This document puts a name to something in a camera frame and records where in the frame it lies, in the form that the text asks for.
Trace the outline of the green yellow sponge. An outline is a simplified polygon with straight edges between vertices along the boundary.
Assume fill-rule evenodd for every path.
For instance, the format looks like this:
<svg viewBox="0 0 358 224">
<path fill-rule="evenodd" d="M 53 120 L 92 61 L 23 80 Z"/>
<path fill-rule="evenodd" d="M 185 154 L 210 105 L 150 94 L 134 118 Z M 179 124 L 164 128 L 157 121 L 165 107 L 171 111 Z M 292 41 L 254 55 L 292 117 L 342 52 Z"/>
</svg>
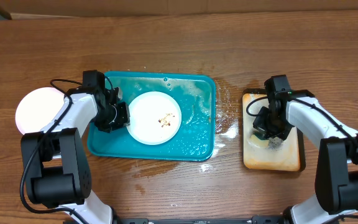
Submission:
<svg viewBox="0 0 358 224">
<path fill-rule="evenodd" d="M 250 148 L 265 149 L 269 147 L 269 140 L 264 138 L 259 138 L 258 135 L 251 134 L 247 140 L 248 146 Z"/>
</svg>

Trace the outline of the white plate front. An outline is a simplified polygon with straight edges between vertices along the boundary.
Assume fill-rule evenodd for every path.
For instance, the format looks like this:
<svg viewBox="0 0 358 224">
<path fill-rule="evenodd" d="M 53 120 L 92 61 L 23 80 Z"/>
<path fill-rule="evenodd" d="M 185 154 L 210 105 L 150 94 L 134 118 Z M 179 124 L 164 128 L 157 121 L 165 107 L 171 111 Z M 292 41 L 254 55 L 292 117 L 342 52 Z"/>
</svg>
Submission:
<svg viewBox="0 0 358 224">
<path fill-rule="evenodd" d="M 137 96 L 129 105 L 127 130 L 138 142 L 150 146 L 173 138 L 181 125 L 181 109 L 168 94 L 150 91 Z"/>
</svg>

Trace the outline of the white plate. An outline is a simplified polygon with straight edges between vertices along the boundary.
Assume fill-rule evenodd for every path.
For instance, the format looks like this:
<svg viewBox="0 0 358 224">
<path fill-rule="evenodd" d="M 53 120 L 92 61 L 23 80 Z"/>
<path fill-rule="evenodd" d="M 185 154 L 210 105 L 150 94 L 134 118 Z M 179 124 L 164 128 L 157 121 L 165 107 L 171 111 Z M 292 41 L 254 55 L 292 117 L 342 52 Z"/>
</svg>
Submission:
<svg viewBox="0 0 358 224">
<path fill-rule="evenodd" d="M 129 105 L 127 130 L 138 142 L 150 146 L 173 138 L 181 125 L 181 109 L 168 94 L 150 91 L 137 96 Z"/>
<path fill-rule="evenodd" d="M 28 93 L 17 106 L 16 126 L 21 134 L 39 132 L 60 111 L 64 95 L 53 87 L 43 87 Z"/>
</svg>

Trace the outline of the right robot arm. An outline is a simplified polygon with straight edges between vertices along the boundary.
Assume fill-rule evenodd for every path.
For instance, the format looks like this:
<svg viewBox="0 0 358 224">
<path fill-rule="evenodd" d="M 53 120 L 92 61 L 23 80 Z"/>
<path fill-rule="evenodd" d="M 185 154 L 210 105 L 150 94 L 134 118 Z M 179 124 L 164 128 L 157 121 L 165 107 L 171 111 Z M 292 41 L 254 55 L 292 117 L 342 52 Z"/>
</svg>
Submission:
<svg viewBox="0 0 358 224">
<path fill-rule="evenodd" d="M 262 91 L 268 107 L 254 127 L 266 138 L 302 132 L 318 149 L 314 195 L 288 207 L 280 223 L 337 223 L 358 218 L 358 131 L 329 114 L 307 90 Z"/>
</svg>

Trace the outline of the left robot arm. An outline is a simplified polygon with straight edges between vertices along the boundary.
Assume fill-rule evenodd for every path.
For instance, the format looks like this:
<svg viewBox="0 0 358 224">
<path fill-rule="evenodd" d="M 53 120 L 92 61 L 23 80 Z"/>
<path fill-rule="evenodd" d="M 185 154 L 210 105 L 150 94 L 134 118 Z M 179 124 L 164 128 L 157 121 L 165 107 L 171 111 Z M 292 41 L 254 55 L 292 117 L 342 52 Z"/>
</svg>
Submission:
<svg viewBox="0 0 358 224">
<path fill-rule="evenodd" d="M 31 213 L 64 212 L 77 223 L 120 223 L 92 190 L 82 137 L 90 123 L 110 133 L 129 122 L 119 88 L 45 87 L 28 93 L 16 109 L 22 134 L 19 195 Z"/>
</svg>

